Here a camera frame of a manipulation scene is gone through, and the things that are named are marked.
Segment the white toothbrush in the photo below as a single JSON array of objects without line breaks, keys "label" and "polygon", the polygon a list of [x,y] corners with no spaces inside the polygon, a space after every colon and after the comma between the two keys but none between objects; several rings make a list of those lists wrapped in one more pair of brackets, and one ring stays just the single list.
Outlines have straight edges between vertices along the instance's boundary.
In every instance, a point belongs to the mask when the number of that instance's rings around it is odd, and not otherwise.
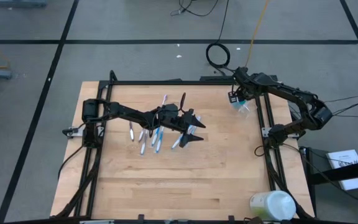
[{"label": "white toothbrush", "polygon": [[[189,128],[187,129],[187,133],[190,132],[190,130],[193,128],[193,125],[190,125]],[[173,146],[171,147],[171,149],[174,149],[180,142],[180,139],[183,137],[183,134],[179,135],[179,138],[175,141],[175,143],[173,143]]]},{"label": "white toothbrush", "polygon": [[[164,99],[162,100],[162,105],[165,104],[165,101],[167,100],[168,96],[167,95],[164,95]],[[155,141],[157,140],[157,136],[158,136],[158,133],[160,132],[160,127],[158,127],[156,130],[155,130],[155,134],[154,134],[154,137],[153,137],[153,140],[152,140],[152,147],[154,146],[155,144]]]},{"label": "white toothbrush", "polygon": [[[197,116],[197,120],[200,121],[200,120],[201,120],[201,116]],[[197,128],[197,126],[193,126],[193,130],[191,130],[191,133],[190,133],[190,134],[194,134],[194,132],[196,131],[196,128]]]},{"label": "white toothbrush", "polygon": [[140,154],[143,156],[144,155],[144,150],[146,149],[146,140],[147,140],[147,134],[149,133],[149,130],[146,130],[144,132],[144,142],[142,144],[142,149],[140,149]]},{"label": "white toothbrush", "polygon": [[142,131],[140,132],[140,135],[139,135],[139,142],[142,140],[143,133],[144,133],[144,128],[142,128]]},{"label": "white toothbrush", "polygon": [[158,153],[160,151],[163,134],[164,134],[164,127],[161,128],[160,139],[158,140],[157,148],[155,149],[155,153]]}]

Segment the wire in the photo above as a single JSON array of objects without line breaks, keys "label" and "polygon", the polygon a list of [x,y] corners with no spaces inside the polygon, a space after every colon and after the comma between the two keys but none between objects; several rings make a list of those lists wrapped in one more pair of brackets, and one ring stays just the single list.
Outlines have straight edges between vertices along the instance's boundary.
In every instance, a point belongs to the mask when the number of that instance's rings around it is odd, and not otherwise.
[{"label": "wire", "polygon": [[332,184],[335,188],[337,188],[338,190],[340,190],[341,192],[345,193],[346,195],[348,195],[349,197],[353,198],[354,200],[358,200],[358,197],[353,196],[352,194],[350,194],[349,192],[346,192],[345,190],[343,190],[341,187],[337,186],[333,181],[331,181],[323,172],[321,172],[316,166],[314,166],[300,151],[299,149],[289,145],[289,144],[283,144],[285,146],[289,146],[292,149],[295,149],[296,151],[298,151],[301,155],[301,157],[305,160],[305,162],[313,167],[315,170],[317,170],[317,172],[330,184]]},{"label": "wire", "polygon": [[[227,15],[227,8],[228,8],[228,7],[229,7],[229,0],[226,1],[226,9],[225,9],[225,11],[224,11],[224,17],[223,17],[223,22],[222,22],[222,26],[221,26],[221,31],[220,31],[220,33],[219,33],[219,37],[218,37],[218,39],[217,39],[214,43],[209,44],[209,45],[207,46],[207,48],[206,48],[206,51],[205,51],[205,56],[206,56],[206,60],[208,61],[208,63],[209,63],[212,67],[214,67],[216,70],[218,70],[223,76],[226,76],[226,74],[225,74],[222,70],[220,70],[220,68],[224,68],[224,69],[229,70],[229,71],[231,71],[231,72],[234,73],[234,70],[231,70],[230,68],[227,67],[227,66],[229,65],[229,63],[230,63],[230,51],[229,51],[229,49],[228,49],[225,45],[219,44],[219,41],[221,40],[221,37],[222,37],[222,32],[223,32],[224,23],[225,23],[225,21],[226,21],[226,15]],[[226,61],[225,61],[223,64],[215,64],[215,63],[212,62],[212,60],[210,59],[210,57],[209,57],[209,50],[210,50],[210,48],[213,47],[213,46],[218,46],[218,47],[220,47],[220,48],[223,49],[224,52],[226,53]]]},{"label": "wire", "polygon": [[[292,112],[296,113],[296,114],[300,114],[299,112],[296,111],[296,109],[294,109],[291,105],[288,105],[291,109]],[[345,117],[345,118],[358,118],[358,115],[333,115],[333,116],[337,116],[337,117]]]},{"label": "wire", "polygon": [[194,12],[191,12],[190,10],[188,10],[187,8],[190,6],[190,4],[187,6],[187,7],[183,7],[182,4],[180,3],[180,0],[179,0],[179,5],[184,8],[186,11],[188,11],[190,14],[193,14],[195,16],[200,16],[200,17],[204,17],[204,16],[208,16],[215,8],[215,6],[217,5],[219,0],[216,0],[214,6],[212,7],[212,9],[207,13],[207,14],[204,14],[204,15],[200,15],[200,14],[197,14],[197,13],[194,13]]},{"label": "wire", "polygon": [[264,10],[262,10],[262,13],[259,17],[259,20],[258,20],[258,24],[256,25],[256,28],[255,28],[255,31],[254,31],[254,34],[252,35],[252,39],[251,39],[251,43],[249,45],[249,49],[248,49],[248,56],[247,56],[247,61],[246,61],[246,67],[248,65],[248,61],[249,59],[251,58],[251,53],[252,53],[252,47],[254,46],[254,40],[255,40],[255,36],[256,34],[258,33],[258,29],[259,29],[259,26],[260,26],[260,23],[262,22],[262,19],[265,15],[265,11],[266,11],[266,8],[267,8],[267,5],[269,4],[269,0],[266,0],[266,3],[265,3],[265,6],[264,6]]},{"label": "wire", "polygon": [[265,152],[262,153],[262,154],[256,154],[256,151],[257,151],[260,147],[263,147],[263,146],[258,146],[258,147],[256,147],[255,150],[254,150],[254,154],[255,154],[255,156],[257,156],[257,157],[261,157],[261,156],[264,156],[264,155],[265,155]]},{"label": "wire", "polygon": [[[106,128],[104,128],[104,129],[99,133],[98,137],[100,137],[100,136],[102,135],[102,133],[104,133],[104,130],[105,130],[105,129],[106,129]],[[61,173],[63,167],[65,166],[65,164],[66,164],[73,156],[75,156],[75,154],[77,154],[83,147],[84,147],[84,145],[80,146],[80,147],[79,147],[76,151],[74,151],[69,157],[67,157],[67,159],[64,160],[64,162],[62,163],[62,165],[61,165],[60,168],[59,168],[59,172],[58,172],[58,174],[57,174],[57,179],[59,179],[60,173]]]},{"label": "wire", "polygon": [[348,165],[353,165],[353,163],[351,163],[351,162],[345,162],[345,161],[340,161],[340,160],[338,160],[338,159],[330,159],[330,158],[327,158],[327,157],[325,157],[325,156],[321,156],[321,155],[315,153],[315,152],[313,151],[313,149],[310,148],[310,147],[303,147],[303,148],[309,150],[309,151],[310,151],[311,153],[313,153],[315,156],[318,156],[318,157],[320,157],[320,158],[323,158],[323,159],[326,159],[326,160],[330,160],[330,161],[343,162],[343,163],[348,164]]},{"label": "wire", "polygon": [[180,15],[181,13],[183,13],[183,12],[186,12],[186,10],[191,6],[191,3],[193,3],[193,1],[194,1],[194,0],[190,0],[190,3],[189,3],[189,5],[188,5],[186,8],[180,7],[180,9],[172,11],[172,12],[170,13],[170,15],[171,15],[171,16],[177,16],[177,15]]},{"label": "wire", "polygon": [[218,40],[215,43],[218,43],[221,40],[222,31],[223,31],[223,27],[224,27],[224,22],[226,21],[226,14],[227,14],[227,7],[228,6],[229,6],[229,0],[227,0],[227,2],[226,2],[226,9],[224,10],[224,17],[223,17],[221,32],[219,34]]},{"label": "wire", "polygon": [[333,112],[333,115],[336,116],[336,115],[338,115],[338,114],[341,114],[341,113],[343,113],[343,112],[345,112],[345,111],[347,111],[347,110],[349,110],[349,109],[351,109],[351,108],[353,108],[353,107],[355,107],[355,106],[358,106],[358,103],[355,103],[355,104],[353,104],[353,105],[351,105],[351,106],[348,106],[347,108],[343,108],[343,109],[337,110],[337,111]]},{"label": "wire", "polygon": [[334,115],[338,117],[346,117],[346,118],[358,118],[358,115]]},{"label": "wire", "polygon": [[328,100],[328,101],[324,101],[325,103],[332,103],[332,102],[337,102],[337,101],[341,101],[341,100],[348,100],[348,99],[353,99],[356,98],[357,96],[350,96],[350,97],[346,97],[346,98],[340,98],[340,99],[336,99],[336,100]]},{"label": "wire", "polygon": [[84,145],[80,146],[75,152],[73,152],[73,154],[71,154],[69,157],[67,157],[66,160],[64,160],[64,162],[62,163],[62,165],[61,165],[60,168],[59,168],[59,172],[58,172],[58,174],[57,174],[57,179],[60,178],[60,173],[61,173],[63,167],[65,166],[65,164],[66,164],[73,156],[75,156],[75,154],[77,154],[83,147],[84,147]]}]

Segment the white bottle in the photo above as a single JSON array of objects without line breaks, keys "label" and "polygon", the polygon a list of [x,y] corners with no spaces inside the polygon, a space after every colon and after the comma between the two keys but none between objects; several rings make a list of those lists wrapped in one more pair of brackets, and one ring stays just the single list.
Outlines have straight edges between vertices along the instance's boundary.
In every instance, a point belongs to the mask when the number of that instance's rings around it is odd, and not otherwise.
[{"label": "white bottle", "polygon": [[295,202],[282,190],[257,193],[249,205],[251,212],[262,220],[291,220],[296,212]]}]

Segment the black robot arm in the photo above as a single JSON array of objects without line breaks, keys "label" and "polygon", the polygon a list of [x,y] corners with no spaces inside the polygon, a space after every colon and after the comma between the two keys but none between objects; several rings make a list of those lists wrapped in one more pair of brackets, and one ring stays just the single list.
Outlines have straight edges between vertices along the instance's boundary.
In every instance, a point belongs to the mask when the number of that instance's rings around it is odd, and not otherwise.
[{"label": "black robot arm", "polygon": [[[86,147],[98,147],[100,142],[96,123],[116,118],[138,123],[142,128],[149,131],[157,129],[160,126],[179,131],[180,133],[183,133],[179,143],[180,147],[184,147],[191,141],[203,140],[201,137],[187,133],[190,125],[200,128],[205,128],[205,125],[196,119],[195,115],[193,115],[193,109],[189,109],[188,111],[182,110],[185,96],[186,93],[182,96],[179,109],[175,104],[168,104],[146,112],[134,110],[121,105],[118,102],[108,102],[100,99],[85,100],[83,102],[82,110],[82,120],[85,124],[83,130],[83,145]],[[104,116],[99,116],[100,105],[103,105],[104,110],[107,111]],[[72,131],[73,129],[65,129],[63,130],[63,134],[69,136],[69,133]]]},{"label": "black robot arm", "polygon": [[270,146],[282,144],[289,134],[302,136],[306,129],[319,130],[333,116],[317,95],[276,82],[264,73],[248,75],[246,68],[239,67],[234,72],[233,78],[239,88],[235,92],[229,93],[231,102],[251,100],[263,94],[271,93],[291,101],[299,107],[300,119],[286,125],[276,124],[270,129],[267,138]]}]

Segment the wooden tabletop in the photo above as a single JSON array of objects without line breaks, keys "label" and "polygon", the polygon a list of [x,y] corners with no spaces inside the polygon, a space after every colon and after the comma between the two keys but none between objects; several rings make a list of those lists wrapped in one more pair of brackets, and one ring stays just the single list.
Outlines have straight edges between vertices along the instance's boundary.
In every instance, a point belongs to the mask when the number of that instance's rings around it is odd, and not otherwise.
[{"label": "wooden tabletop", "polygon": [[[82,102],[95,98],[97,87],[98,82],[82,84],[73,126],[82,123]],[[269,191],[264,158],[254,155],[254,149],[262,145],[259,120],[256,111],[245,119],[244,114],[231,107],[227,98],[230,90],[230,86],[217,85],[113,86],[111,101],[140,111],[160,106],[164,94],[168,95],[167,103],[178,105],[186,92],[184,110],[193,108],[201,116],[206,128],[197,128],[195,135],[204,141],[171,150],[179,133],[165,129],[160,152],[154,153],[149,139],[141,156],[140,143],[130,139],[129,122],[108,121],[92,218],[137,219],[138,214],[144,214],[148,220],[253,217],[250,197]],[[261,101],[267,123],[263,98]],[[273,95],[270,101],[275,122],[289,123],[287,101]],[[134,124],[135,139],[140,131],[141,127]],[[288,139],[286,143],[297,147],[295,140]],[[68,140],[65,158],[80,146],[81,138]],[[313,215],[299,153],[283,146],[281,155],[288,189]],[[57,214],[78,189],[84,156],[83,149],[64,167],[51,215]],[[88,192],[84,195],[82,214],[87,199]]]}]

